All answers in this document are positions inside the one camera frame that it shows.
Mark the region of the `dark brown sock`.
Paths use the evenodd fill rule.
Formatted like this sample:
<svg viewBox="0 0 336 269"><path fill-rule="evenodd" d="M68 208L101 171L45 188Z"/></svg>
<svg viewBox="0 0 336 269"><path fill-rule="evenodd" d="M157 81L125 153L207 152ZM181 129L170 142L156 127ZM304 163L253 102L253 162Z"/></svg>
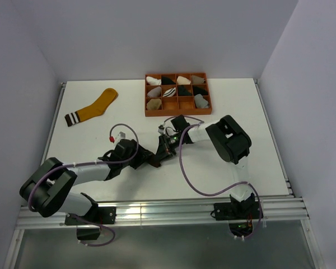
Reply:
<svg viewBox="0 0 336 269"><path fill-rule="evenodd" d="M159 168L161 166L160 161L157 160L154 156L147 160L147 163L154 168Z"/></svg>

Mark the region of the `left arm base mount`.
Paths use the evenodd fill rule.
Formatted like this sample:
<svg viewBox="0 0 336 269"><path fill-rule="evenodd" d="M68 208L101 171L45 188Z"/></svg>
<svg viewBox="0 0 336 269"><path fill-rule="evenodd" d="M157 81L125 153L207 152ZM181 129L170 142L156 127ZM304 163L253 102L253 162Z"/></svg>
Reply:
<svg viewBox="0 0 336 269"><path fill-rule="evenodd" d="M108 232L112 235L107 244L111 243L115 238L115 231L107 225L115 224L116 207L97 207L90 210L85 216L77 216L75 214L67 214L64 224L66 226L76 227L76 237L80 243L88 246L102 246L103 243L92 243L99 236Z"/></svg>

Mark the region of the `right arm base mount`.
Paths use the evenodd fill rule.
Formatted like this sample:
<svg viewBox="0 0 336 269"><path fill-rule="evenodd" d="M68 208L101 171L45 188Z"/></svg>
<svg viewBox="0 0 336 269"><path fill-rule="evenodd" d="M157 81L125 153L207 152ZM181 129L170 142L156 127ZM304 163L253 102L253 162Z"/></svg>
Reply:
<svg viewBox="0 0 336 269"><path fill-rule="evenodd" d="M245 241L262 223L264 213L260 199L251 193L241 202L230 196L230 202L214 203L210 216L216 221L227 221L233 238Z"/></svg>

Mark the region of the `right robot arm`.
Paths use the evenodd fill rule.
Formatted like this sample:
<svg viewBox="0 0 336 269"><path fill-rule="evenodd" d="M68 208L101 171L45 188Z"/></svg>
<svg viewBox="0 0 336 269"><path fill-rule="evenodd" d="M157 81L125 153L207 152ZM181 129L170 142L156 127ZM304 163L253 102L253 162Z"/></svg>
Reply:
<svg viewBox="0 0 336 269"><path fill-rule="evenodd" d="M258 196L248 182L247 160L252 145L249 135L230 115L212 123L194 118L198 123L193 125L186 121L188 118L193 119L184 115L169 118L174 127L173 134L166 133L165 123L159 126L158 148L153 163L160 166L162 161L179 155L182 175L194 192L205 197L215 197L229 192L232 214L236 218L244 218ZM229 165L232 172L231 185L216 193L204 193L193 186L183 166L182 146L208 140L212 142L219 157Z"/></svg>

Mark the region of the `mustard yellow sock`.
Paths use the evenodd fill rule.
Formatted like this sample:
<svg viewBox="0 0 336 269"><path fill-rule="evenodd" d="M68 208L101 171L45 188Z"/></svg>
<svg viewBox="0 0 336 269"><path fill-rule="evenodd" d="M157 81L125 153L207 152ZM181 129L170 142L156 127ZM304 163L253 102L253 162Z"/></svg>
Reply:
<svg viewBox="0 0 336 269"><path fill-rule="evenodd" d="M105 89L102 94L89 106L68 113L64 116L68 127L77 123L87 121L91 118L101 116L105 113L109 105L118 97L118 93L113 88Z"/></svg>

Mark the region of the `grey sock black stripes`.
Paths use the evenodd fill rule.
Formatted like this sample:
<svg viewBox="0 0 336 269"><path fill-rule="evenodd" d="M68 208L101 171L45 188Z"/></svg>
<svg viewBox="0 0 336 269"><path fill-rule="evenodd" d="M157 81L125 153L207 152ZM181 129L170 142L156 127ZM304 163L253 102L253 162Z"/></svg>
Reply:
<svg viewBox="0 0 336 269"><path fill-rule="evenodd" d="M210 108L209 102L201 94L197 94L194 96L194 102L196 108L198 109Z"/></svg>

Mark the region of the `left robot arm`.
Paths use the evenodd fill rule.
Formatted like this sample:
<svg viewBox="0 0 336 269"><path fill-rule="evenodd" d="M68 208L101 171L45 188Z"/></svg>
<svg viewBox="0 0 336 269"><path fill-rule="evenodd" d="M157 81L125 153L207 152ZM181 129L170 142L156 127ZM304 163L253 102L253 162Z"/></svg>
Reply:
<svg viewBox="0 0 336 269"><path fill-rule="evenodd" d="M91 224L98 217L98 203L85 193L71 192L72 187L111 180L128 166L136 169L144 163L153 165L154 156L135 140L122 139L92 163L65 165L51 157L22 185L19 194L42 217L65 212Z"/></svg>

